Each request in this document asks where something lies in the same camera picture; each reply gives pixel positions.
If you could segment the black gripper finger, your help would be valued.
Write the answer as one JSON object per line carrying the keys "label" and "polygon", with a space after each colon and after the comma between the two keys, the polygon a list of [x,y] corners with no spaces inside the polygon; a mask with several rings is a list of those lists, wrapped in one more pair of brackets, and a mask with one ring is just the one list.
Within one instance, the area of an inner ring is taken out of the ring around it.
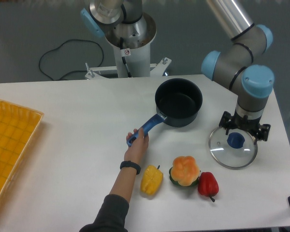
{"label": "black gripper finger", "polygon": [[220,119],[219,127],[225,130],[225,134],[229,134],[229,130],[232,129],[232,115],[225,111]]}
{"label": "black gripper finger", "polygon": [[259,124],[257,126],[257,128],[253,131],[254,145],[256,145],[258,141],[268,141],[270,128],[270,124]]}

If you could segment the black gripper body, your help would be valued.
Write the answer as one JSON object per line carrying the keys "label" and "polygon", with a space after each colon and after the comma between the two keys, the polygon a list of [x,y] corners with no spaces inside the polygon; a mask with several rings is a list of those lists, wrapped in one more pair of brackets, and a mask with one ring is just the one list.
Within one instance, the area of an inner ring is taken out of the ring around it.
{"label": "black gripper body", "polygon": [[240,129],[247,132],[256,132],[259,130],[260,119],[261,117],[256,119],[248,119],[247,115],[241,117],[237,112],[235,112],[230,121],[230,129]]}

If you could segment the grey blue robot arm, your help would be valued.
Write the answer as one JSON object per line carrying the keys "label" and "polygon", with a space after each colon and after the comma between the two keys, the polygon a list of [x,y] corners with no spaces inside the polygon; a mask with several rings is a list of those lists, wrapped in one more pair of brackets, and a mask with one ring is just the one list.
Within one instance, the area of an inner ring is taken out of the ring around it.
{"label": "grey blue robot arm", "polygon": [[[272,32],[264,25],[255,25],[236,0],[209,0],[207,4],[232,47],[226,53],[208,53],[201,72],[238,97],[234,114],[225,112],[219,126],[225,131],[245,131],[254,142],[266,141],[270,125],[260,124],[260,119],[275,78],[269,68],[255,65],[254,59],[271,46]],[[112,45],[119,77],[161,76],[166,70],[167,59],[150,65],[156,24],[143,12],[139,0],[95,0],[80,16],[93,35],[106,38]]]}

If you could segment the forearm with grey sleeve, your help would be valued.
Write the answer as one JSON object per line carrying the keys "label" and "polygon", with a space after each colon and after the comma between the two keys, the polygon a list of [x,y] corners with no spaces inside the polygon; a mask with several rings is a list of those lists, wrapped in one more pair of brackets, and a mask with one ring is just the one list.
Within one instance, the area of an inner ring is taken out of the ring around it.
{"label": "forearm with grey sleeve", "polygon": [[94,222],[85,225],[80,231],[126,232],[125,219],[136,176],[134,168],[121,169]]}

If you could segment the person's hand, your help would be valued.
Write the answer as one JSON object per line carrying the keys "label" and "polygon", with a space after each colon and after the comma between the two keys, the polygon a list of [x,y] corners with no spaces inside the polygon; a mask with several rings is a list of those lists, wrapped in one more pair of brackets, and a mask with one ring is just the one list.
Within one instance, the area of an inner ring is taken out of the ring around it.
{"label": "person's hand", "polygon": [[124,155],[124,161],[132,161],[136,164],[140,164],[148,149],[149,136],[144,134],[143,128],[139,130],[134,129],[133,132],[138,132],[139,136],[132,145],[128,147]]}

